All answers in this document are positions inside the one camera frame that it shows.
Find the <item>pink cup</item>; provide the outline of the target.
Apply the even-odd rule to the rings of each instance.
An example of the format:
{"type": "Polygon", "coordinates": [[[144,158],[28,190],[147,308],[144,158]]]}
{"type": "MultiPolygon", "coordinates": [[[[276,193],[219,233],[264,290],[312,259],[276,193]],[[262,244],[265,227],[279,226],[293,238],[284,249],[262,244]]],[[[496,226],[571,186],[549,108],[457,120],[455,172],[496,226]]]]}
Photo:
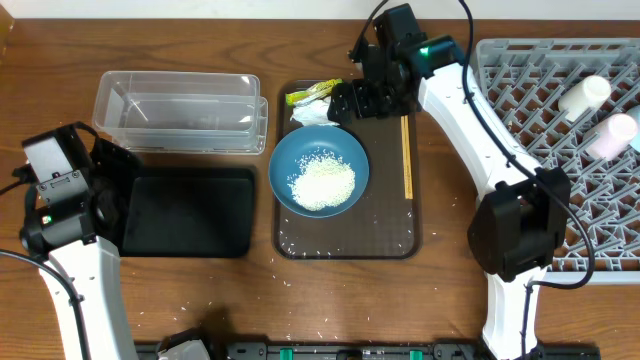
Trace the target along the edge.
{"type": "Polygon", "coordinates": [[[584,137],[594,138],[586,152],[594,159],[615,159],[636,137],[639,126],[636,120],[624,113],[613,114],[590,129],[584,137]]]}

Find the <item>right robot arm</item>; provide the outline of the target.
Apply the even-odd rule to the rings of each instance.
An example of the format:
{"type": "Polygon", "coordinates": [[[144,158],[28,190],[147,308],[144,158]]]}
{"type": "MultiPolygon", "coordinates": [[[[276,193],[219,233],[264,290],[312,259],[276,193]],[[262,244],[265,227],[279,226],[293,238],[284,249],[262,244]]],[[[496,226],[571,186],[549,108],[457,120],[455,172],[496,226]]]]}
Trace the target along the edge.
{"type": "Polygon", "coordinates": [[[495,359],[536,353],[535,311],[541,281],[566,231],[570,181],[545,170],[514,139],[477,88],[469,56],[450,36],[430,38],[407,4],[377,6],[348,53],[360,79],[334,87],[327,116],[352,118],[429,114],[470,173],[477,210],[467,230],[472,254],[488,280],[482,340],[495,359]]]}

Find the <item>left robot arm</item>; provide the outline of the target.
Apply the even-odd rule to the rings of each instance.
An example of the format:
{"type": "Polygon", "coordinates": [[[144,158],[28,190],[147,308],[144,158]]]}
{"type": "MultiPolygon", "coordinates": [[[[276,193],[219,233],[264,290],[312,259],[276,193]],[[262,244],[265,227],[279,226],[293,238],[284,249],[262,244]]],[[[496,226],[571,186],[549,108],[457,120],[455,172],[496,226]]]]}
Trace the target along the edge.
{"type": "Polygon", "coordinates": [[[14,175],[27,184],[20,240],[40,268],[68,359],[135,359],[120,284],[128,216],[130,152],[95,136],[87,149],[76,122],[23,141],[14,175]]]}

